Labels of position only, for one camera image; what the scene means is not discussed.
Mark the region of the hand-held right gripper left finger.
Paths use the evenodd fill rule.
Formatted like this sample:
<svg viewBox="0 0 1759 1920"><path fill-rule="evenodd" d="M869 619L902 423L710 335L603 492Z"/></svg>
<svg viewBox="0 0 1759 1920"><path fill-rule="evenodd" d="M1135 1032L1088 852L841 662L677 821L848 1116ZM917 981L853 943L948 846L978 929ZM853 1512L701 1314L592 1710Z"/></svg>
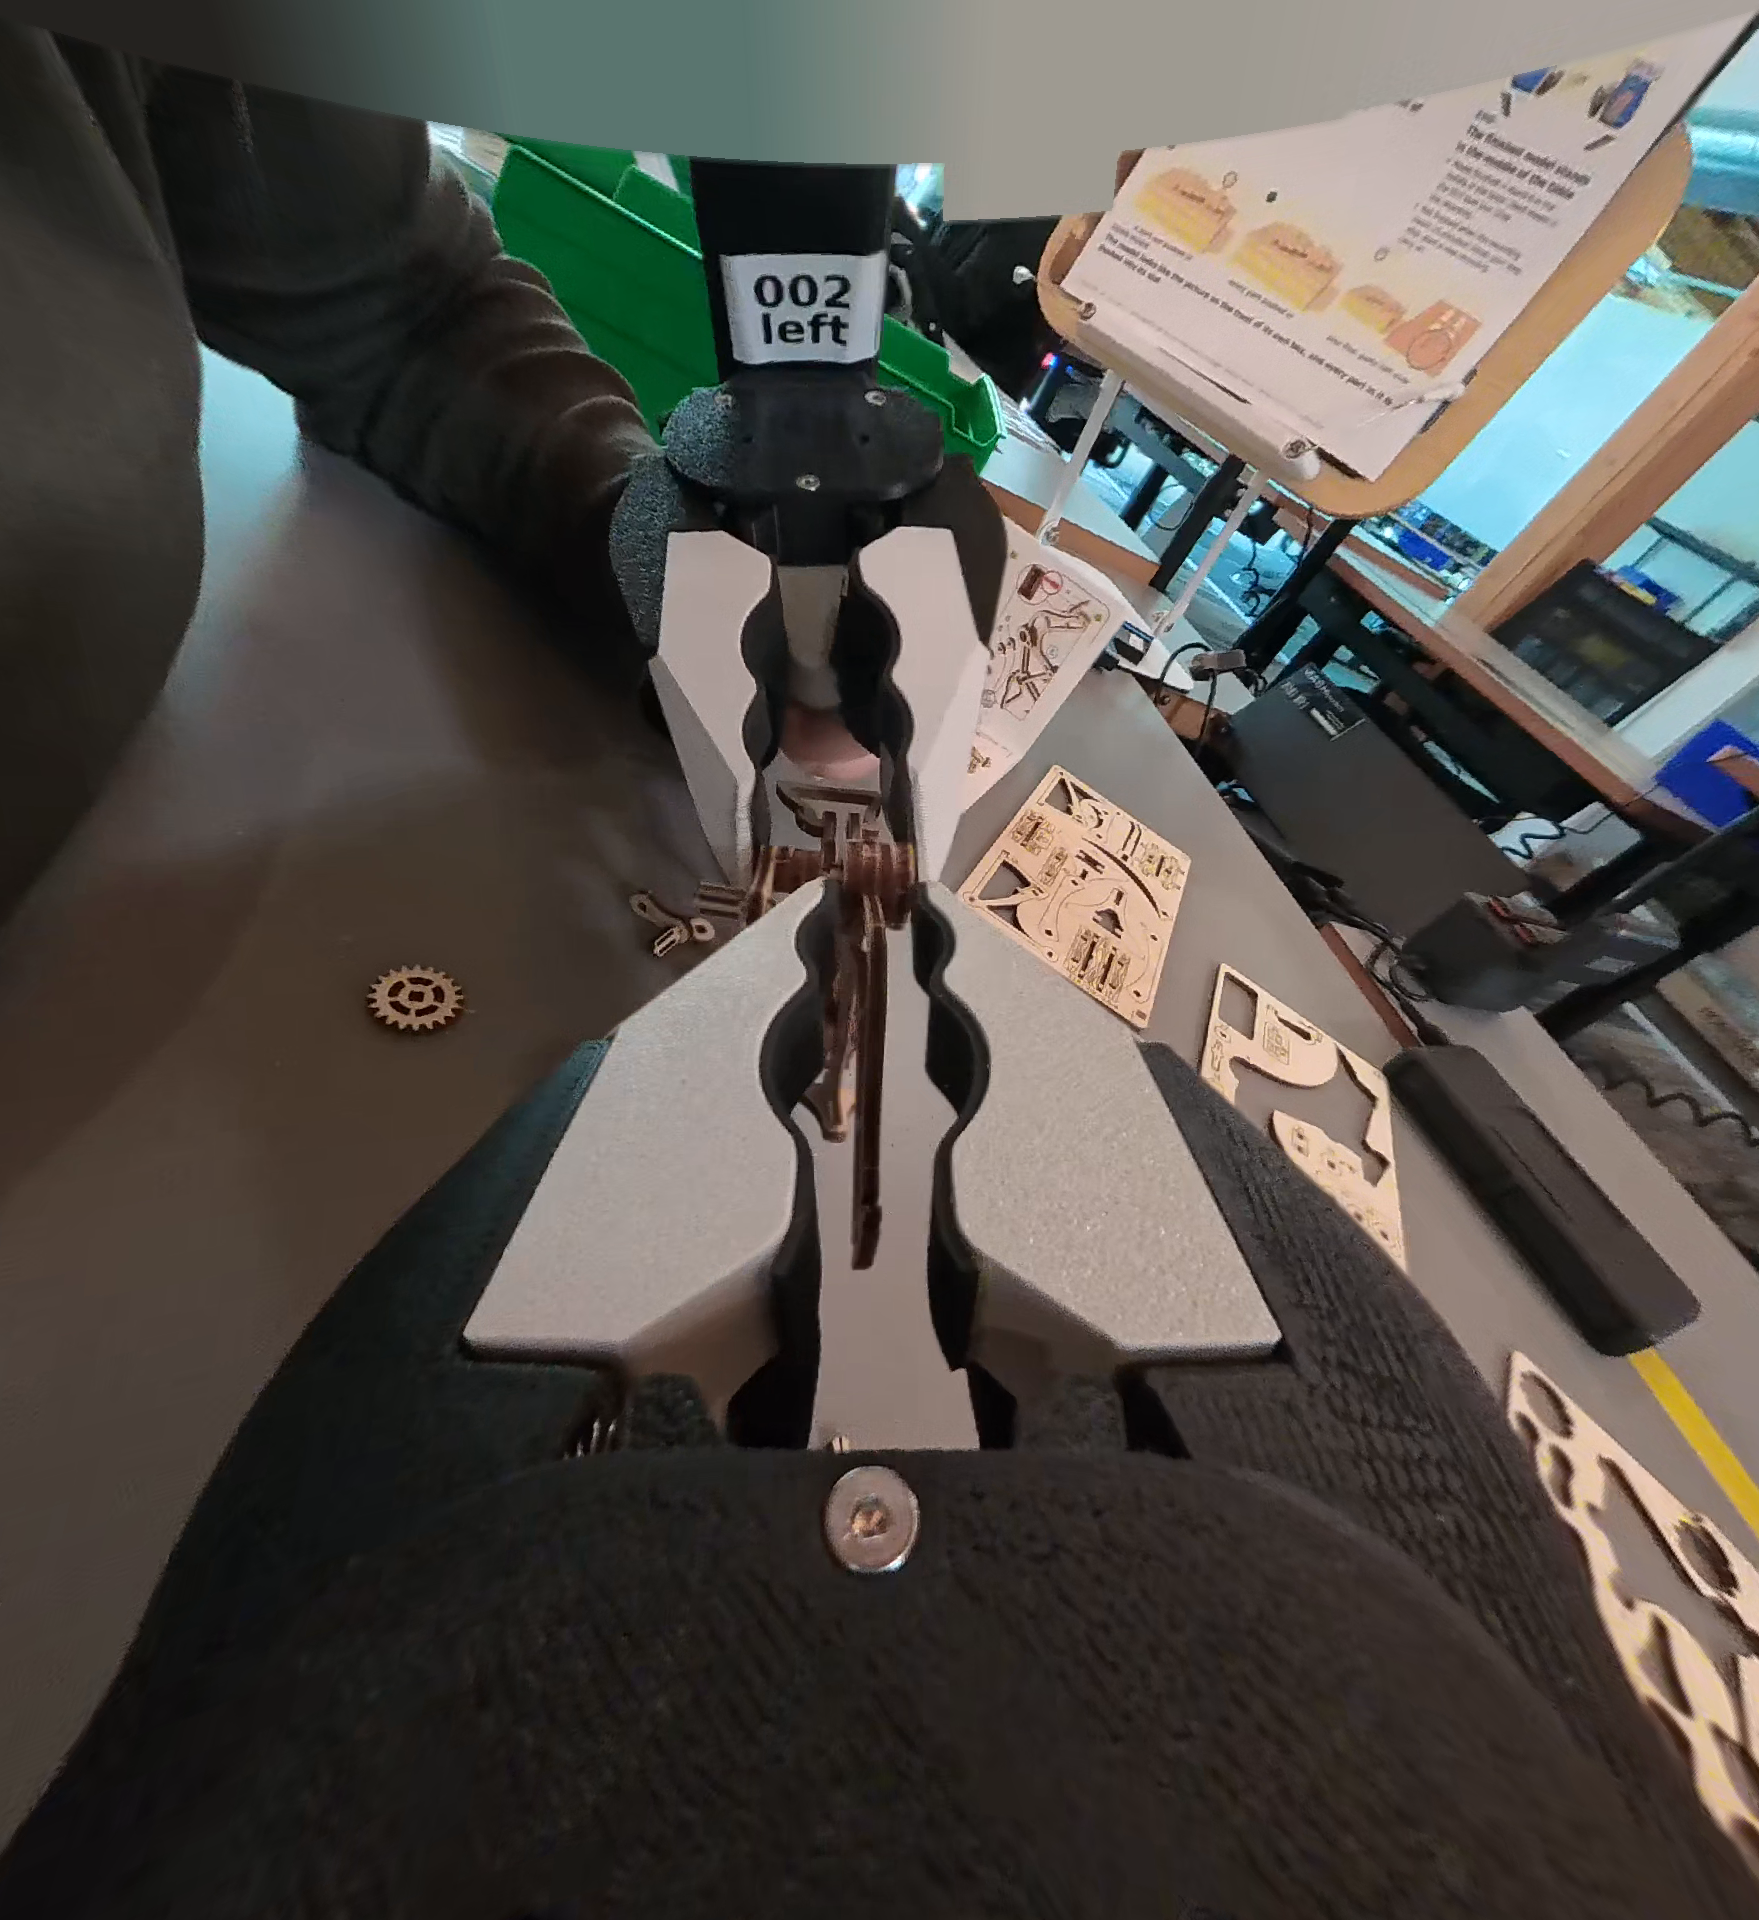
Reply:
<svg viewBox="0 0 1759 1920"><path fill-rule="evenodd" d="M823 1066L839 889L803 882L606 1045L464 1324L488 1359L616 1373L820 1360Z"/></svg>

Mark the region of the wooden gear axle assembly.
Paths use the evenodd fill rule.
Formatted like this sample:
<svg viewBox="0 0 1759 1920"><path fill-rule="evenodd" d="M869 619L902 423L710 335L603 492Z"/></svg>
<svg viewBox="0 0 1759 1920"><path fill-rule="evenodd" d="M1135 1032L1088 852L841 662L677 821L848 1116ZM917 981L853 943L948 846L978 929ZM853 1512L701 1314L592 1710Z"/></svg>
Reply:
<svg viewBox="0 0 1759 1920"><path fill-rule="evenodd" d="M853 838L848 842L768 846L753 868L740 921L755 924L814 880L839 885L841 904L872 908L887 929L900 929L919 899L919 850L909 842Z"/></svg>

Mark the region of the person's left forearm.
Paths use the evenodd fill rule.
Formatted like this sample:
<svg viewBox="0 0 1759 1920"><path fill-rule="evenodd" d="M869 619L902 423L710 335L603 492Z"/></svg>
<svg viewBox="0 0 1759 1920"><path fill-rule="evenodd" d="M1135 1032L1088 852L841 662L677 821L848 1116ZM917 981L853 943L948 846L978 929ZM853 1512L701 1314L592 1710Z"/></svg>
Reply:
<svg viewBox="0 0 1759 1920"><path fill-rule="evenodd" d="M608 536L651 434L424 122L170 67L147 128L202 343L633 673Z"/></svg>

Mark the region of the wooden clipboard stand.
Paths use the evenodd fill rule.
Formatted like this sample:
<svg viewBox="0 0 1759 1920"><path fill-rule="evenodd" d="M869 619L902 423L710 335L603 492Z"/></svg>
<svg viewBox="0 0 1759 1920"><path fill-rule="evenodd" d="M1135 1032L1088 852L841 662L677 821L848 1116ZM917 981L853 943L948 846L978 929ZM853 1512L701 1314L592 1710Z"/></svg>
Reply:
<svg viewBox="0 0 1759 1920"><path fill-rule="evenodd" d="M1097 212L1064 218L1048 240L1037 276L1046 321L1066 348L1105 371L1099 431L1119 395L1192 443L1243 459L1258 478L1281 485L1328 518L1365 519L1424 492L1486 427L1525 380L1622 280L1628 265L1660 236L1683 204L1690 173L1685 122L1671 127L1622 183L1524 315L1478 361L1455 396L1377 478L1361 478L1328 456L1299 454L1302 431L1204 374L1179 366L1166 353L1121 343L1092 304L1066 292L1066 276L1099 223Z"/></svg>

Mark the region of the wooden parts sheet slotted strips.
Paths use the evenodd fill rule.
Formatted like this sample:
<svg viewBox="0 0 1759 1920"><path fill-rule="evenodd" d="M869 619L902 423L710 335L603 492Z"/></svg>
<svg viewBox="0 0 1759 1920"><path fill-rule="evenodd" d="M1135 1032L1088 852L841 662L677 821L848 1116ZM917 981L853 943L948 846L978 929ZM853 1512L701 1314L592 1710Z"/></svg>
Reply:
<svg viewBox="0 0 1759 1920"><path fill-rule="evenodd" d="M1144 1030L1192 861L1055 763L959 898L1104 1010Z"/></svg>

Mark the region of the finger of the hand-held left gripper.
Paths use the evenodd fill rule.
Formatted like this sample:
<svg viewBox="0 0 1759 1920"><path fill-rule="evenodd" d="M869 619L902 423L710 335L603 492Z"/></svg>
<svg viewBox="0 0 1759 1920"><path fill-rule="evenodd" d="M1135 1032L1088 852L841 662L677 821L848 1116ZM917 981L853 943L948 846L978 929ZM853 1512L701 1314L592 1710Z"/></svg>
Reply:
<svg viewBox="0 0 1759 1920"><path fill-rule="evenodd" d="M673 533L655 690L701 828L742 887L771 828L786 632L771 557L728 533Z"/></svg>
<svg viewBox="0 0 1759 1920"><path fill-rule="evenodd" d="M852 574L852 606L873 628L866 712L887 825L919 877L936 882L963 816L989 662L959 542L936 526L897 526L857 553Z"/></svg>

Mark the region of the grey power adapter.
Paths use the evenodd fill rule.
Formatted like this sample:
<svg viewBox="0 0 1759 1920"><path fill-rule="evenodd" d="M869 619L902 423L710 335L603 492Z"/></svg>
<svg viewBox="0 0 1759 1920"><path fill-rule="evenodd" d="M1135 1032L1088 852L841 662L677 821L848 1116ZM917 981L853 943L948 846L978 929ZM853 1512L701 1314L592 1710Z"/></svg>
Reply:
<svg viewBox="0 0 1759 1920"><path fill-rule="evenodd" d="M1660 961L1678 935L1638 914L1563 924L1520 898L1465 894L1402 947L1410 980L1430 997L1475 1012L1540 1012L1563 995Z"/></svg>

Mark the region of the large green plastic bin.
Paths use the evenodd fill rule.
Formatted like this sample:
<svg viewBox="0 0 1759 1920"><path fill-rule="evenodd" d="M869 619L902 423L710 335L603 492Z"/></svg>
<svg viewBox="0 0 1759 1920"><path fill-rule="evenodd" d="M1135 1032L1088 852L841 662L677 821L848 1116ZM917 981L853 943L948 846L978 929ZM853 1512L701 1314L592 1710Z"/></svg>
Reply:
<svg viewBox="0 0 1759 1920"><path fill-rule="evenodd" d="M587 348L620 371L651 434L719 380L686 161L673 180L627 149L510 139L491 197L505 250L534 265Z"/></svg>

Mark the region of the assembly instruction booklet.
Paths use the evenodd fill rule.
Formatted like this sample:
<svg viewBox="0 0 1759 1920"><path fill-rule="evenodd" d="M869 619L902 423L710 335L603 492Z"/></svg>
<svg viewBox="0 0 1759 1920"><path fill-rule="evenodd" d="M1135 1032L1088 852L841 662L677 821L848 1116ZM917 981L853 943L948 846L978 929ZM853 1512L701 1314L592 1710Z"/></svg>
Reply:
<svg viewBox="0 0 1759 1920"><path fill-rule="evenodd" d="M968 810L1025 758L1131 615L1097 568L1007 525L1009 559L963 783Z"/></svg>

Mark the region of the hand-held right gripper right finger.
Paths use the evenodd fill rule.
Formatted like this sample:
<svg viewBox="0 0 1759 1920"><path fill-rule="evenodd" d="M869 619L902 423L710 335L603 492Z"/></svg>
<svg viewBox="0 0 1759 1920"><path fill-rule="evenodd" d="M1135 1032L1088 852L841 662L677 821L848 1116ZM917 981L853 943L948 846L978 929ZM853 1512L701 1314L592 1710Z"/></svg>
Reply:
<svg viewBox="0 0 1759 1920"><path fill-rule="evenodd" d="M1154 1071L1157 1052L942 885L923 889L944 1359L1050 1378L1265 1360L1281 1327Z"/></svg>

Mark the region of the emptied wooden parts sheet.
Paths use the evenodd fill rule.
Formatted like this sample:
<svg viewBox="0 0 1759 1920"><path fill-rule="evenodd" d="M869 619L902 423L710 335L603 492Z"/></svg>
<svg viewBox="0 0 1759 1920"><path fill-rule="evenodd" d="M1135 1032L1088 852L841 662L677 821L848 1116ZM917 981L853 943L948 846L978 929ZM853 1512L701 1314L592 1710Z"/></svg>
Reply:
<svg viewBox="0 0 1759 1920"><path fill-rule="evenodd" d="M1759 1569L1513 1352L1508 1422L1581 1559L1631 1692L1759 1884Z"/></svg>

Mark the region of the wooden model frame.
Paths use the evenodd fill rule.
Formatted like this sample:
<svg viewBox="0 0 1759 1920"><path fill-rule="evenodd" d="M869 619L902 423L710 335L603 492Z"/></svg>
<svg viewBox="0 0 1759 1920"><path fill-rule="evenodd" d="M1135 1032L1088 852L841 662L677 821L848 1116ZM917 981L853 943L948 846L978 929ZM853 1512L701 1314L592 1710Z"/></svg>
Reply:
<svg viewBox="0 0 1759 1920"><path fill-rule="evenodd" d="M783 778L771 781L771 797L788 815L799 841L768 842L763 850L866 838L893 842L875 791ZM805 1093L805 1104L820 1119L827 1142L850 1143L850 1263L856 1270L864 1270L875 1261L884 1223L882 1135L889 940L897 929L887 929L872 908L843 905L841 891L837 899L834 958L822 1014L823 1062L814 1087Z"/></svg>

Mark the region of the wooden gear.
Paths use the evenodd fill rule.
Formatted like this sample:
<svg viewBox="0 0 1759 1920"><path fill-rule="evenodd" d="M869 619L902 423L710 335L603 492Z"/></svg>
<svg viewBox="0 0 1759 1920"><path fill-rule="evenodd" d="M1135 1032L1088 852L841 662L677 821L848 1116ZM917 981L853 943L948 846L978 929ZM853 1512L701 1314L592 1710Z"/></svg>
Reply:
<svg viewBox="0 0 1759 1920"><path fill-rule="evenodd" d="M370 1018L404 1036L424 1036L455 1026L467 1012L467 992L456 975L414 963L378 973L363 995Z"/></svg>

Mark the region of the black flat box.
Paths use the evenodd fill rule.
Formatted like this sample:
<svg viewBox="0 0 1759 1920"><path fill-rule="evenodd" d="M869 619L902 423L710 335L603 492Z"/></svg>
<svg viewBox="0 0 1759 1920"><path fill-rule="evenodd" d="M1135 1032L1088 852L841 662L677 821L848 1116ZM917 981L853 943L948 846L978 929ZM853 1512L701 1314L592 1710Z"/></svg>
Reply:
<svg viewBox="0 0 1759 1920"><path fill-rule="evenodd" d="M1283 842L1396 934L1416 934L1468 894L1529 889L1491 835L1317 668L1235 712L1227 743L1235 781Z"/></svg>

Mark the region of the wooden parts sheet curved cutout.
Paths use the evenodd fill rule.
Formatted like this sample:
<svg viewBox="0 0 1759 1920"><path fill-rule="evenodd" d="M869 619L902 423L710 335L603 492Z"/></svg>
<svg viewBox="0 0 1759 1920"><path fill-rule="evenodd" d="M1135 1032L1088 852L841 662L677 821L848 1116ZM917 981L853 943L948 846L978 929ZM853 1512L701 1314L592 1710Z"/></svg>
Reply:
<svg viewBox="0 0 1759 1920"><path fill-rule="evenodd" d="M1286 1160L1408 1269L1394 1104L1385 1072L1248 973L1221 963L1203 1080L1258 1119Z"/></svg>

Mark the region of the person's left hand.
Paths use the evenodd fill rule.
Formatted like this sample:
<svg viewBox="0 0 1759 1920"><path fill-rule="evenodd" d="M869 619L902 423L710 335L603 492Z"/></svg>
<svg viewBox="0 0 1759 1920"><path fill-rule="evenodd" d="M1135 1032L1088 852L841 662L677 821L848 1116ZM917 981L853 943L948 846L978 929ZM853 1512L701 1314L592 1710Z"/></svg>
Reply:
<svg viewBox="0 0 1759 1920"><path fill-rule="evenodd" d="M875 791L880 758L866 747L834 710L791 703L785 708L780 754L798 781Z"/></svg>

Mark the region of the blue plastic bin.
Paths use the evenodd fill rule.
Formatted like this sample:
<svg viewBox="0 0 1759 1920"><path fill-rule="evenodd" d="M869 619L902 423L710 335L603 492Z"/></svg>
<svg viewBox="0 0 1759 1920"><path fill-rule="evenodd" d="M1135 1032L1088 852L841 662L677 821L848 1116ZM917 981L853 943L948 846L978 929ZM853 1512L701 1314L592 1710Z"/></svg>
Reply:
<svg viewBox="0 0 1759 1920"><path fill-rule="evenodd" d="M1686 737L1656 771L1656 789L1665 800L1695 815L1709 828L1725 828L1750 807L1739 786L1709 766L1712 754L1726 746L1759 756L1759 739L1719 720Z"/></svg>

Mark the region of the printed instruction sheet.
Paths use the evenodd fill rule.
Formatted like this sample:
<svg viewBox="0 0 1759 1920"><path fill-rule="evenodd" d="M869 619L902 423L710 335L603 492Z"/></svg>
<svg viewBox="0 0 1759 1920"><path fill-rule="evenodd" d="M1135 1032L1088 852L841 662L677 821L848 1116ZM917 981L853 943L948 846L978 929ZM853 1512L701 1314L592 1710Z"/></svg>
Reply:
<svg viewBox="0 0 1759 1920"><path fill-rule="evenodd" d="M1757 26L1145 149L1055 277L1066 313L1086 355L1255 471L1374 482Z"/></svg>

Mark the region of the wooden support post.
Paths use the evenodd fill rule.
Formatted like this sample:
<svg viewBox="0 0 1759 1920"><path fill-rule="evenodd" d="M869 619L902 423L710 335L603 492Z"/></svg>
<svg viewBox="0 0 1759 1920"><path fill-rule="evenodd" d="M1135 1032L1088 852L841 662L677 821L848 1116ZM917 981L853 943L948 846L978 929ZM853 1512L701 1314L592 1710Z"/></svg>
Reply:
<svg viewBox="0 0 1759 1920"><path fill-rule="evenodd" d="M1491 628L1578 562L1607 559L1759 411L1759 276L1456 599Z"/></svg>

